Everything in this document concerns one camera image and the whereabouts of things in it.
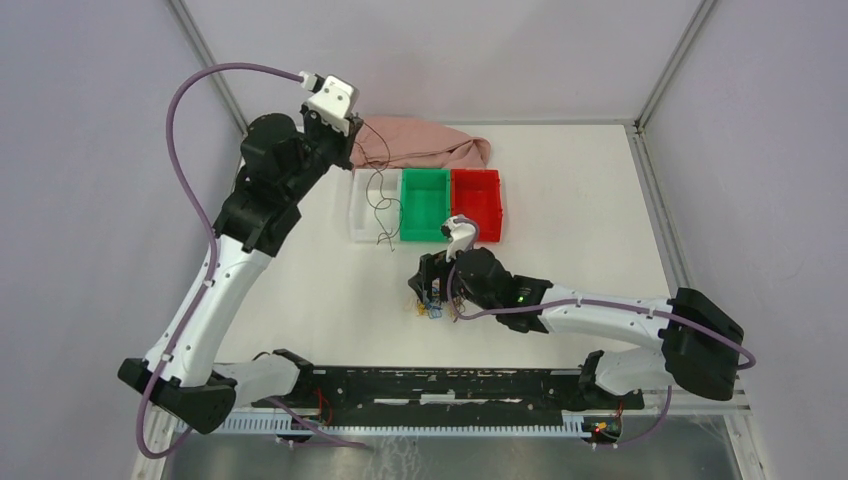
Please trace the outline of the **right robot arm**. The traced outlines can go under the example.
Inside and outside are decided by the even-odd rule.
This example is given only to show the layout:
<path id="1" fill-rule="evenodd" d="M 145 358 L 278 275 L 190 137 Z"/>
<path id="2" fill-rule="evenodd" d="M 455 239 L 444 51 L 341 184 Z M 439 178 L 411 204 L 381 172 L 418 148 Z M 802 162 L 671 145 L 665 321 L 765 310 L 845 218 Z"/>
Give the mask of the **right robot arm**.
<path id="1" fill-rule="evenodd" d="M 510 273 L 494 253 L 474 248 L 449 257 L 424 254 L 408 286 L 422 302 L 479 307 L 519 333 L 581 334 L 629 344 L 587 356 L 580 400 L 602 408 L 635 390 L 678 386 L 714 401 L 734 395 L 737 373 L 755 363 L 743 328 L 702 292 L 680 287 L 670 299 L 582 293 L 546 279 Z"/>

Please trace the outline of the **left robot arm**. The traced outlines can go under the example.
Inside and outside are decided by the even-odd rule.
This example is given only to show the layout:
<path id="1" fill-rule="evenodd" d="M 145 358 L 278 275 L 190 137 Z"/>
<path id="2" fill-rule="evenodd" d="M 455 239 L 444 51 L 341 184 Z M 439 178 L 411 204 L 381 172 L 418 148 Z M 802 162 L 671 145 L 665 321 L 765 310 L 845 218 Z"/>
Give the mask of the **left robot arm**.
<path id="1" fill-rule="evenodd" d="M 187 298 L 145 356 L 124 360 L 118 371 L 148 402 L 200 434 L 217 430 L 235 408 L 275 396 L 299 407 L 315 391 L 292 354 L 216 360 L 244 298 L 300 220 L 299 202 L 331 167 L 353 167 L 362 119 L 345 118 L 348 130 L 341 132 L 315 111 L 301 113 L 302 129 L 280 113 L 249 125 L 235 187 L 212 225 L 214 247 Z"/>

